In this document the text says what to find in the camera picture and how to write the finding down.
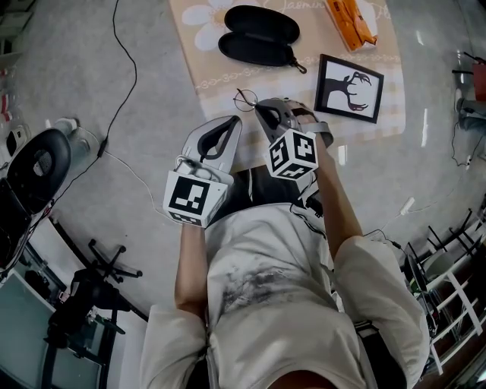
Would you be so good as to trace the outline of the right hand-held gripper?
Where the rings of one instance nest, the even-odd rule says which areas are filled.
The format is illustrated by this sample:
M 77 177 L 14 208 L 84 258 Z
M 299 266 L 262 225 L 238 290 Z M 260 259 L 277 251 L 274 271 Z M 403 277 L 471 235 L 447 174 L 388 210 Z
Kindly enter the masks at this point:
M 274 178 L 298 180 L 313 172 L 318 167 L 317 136 L 321 136 L 326 147 L 334 142 L 326 122 L 318 119 L 317 123 L 298 123 L 292 110 L 300 107 L 312 111 L 304 103 L 287 98 L 261 100 L 255 107 L 257 119 L 270 142 L 267 168 Z

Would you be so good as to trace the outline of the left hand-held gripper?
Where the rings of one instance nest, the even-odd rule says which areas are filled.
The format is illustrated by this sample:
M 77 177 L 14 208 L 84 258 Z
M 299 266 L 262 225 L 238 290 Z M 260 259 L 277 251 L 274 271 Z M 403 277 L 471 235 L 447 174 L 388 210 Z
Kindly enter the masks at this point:
M 242 121 L 237 115 L 195 128 L 168 173 L 163 213 L 176 223 L 206 228 L 226 201 L 234 183 L 232 169 Z

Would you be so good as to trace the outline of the person's right hand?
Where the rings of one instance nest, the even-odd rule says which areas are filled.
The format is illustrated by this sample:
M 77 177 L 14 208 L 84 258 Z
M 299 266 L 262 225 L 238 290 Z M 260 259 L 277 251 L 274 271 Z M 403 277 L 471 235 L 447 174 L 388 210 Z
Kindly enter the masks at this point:
M 294 116 L 297 118 L 297 121 L 300 125 L 307 125 L 311 123 L 317 123 L 319 120 L 314 115 L 313 111 L 310 111 L 305 108 L 296 108 L 292 110 Z

